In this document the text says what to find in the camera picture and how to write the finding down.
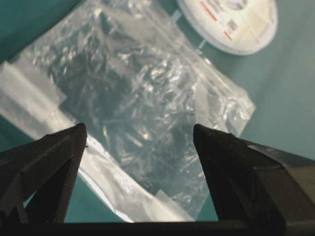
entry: white tape roll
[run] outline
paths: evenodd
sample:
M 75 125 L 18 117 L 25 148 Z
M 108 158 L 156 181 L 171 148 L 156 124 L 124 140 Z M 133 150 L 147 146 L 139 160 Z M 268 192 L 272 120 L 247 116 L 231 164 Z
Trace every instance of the white tape roll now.
M 275 0 L 178 0 L 195 30 L 215 47 L 249 55 L 266 47 L 276 34 Z

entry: plastic wrap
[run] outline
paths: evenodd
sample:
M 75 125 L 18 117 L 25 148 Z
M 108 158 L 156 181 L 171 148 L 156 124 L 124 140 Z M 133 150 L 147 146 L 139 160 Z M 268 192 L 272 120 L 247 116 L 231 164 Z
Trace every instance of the plastic wrap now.
M 239 135 L 254 105 L 156 1 L 90 0 L 0 68 L 0 114 L 37 139 L 88 128 L 79 173 L 122 219 L 194 220 L 195 123 Z

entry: teal surface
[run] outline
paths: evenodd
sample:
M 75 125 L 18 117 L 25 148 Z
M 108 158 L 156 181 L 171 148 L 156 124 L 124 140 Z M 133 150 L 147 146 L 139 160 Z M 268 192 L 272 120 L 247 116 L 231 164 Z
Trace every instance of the teal surface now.
M 48 30 L 79 0 L 0 0 L 0 62 Z M 174 0 L 159 0 L 169 14 Z M 272 43 L 250 56 L 233 56 L 210 44 L 203 52 L 249 92 L 257 109 L 242 138 L 308 158 L 315 152 L 315 1 L 279 0 L 279 29 Z M 182 17 L 182 31 L 195 46 L 200 36 Z M 0 118 L 0 150 L 31 139 Z M 208 198 L 198 220 L 216 220 Z M 67 222 L 120 221 L 77 179 Z

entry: clear plastic bag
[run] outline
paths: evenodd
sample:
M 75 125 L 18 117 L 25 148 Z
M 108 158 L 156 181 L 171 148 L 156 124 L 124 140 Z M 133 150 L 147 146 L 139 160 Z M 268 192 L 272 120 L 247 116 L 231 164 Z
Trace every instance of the clear plastic bag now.
M 239 135 L 254 105 L 156 1 L 90 0 L 0 68 L 0 114 L 31 137 L 84 122 L 79 173 L 122 219 L 194 220 L 195 123 Z

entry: crumpled plastic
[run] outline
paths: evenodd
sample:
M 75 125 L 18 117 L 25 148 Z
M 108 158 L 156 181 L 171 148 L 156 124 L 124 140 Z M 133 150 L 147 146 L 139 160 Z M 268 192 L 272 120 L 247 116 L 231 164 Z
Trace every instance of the crumpled plastic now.
M 193 125 L 240 135 L 254 111 L 153 0 L 84 2 L 0 79 L 0 114 L 34 139 L 87 125 L 80 176 L 128 222 L 196 219 Z

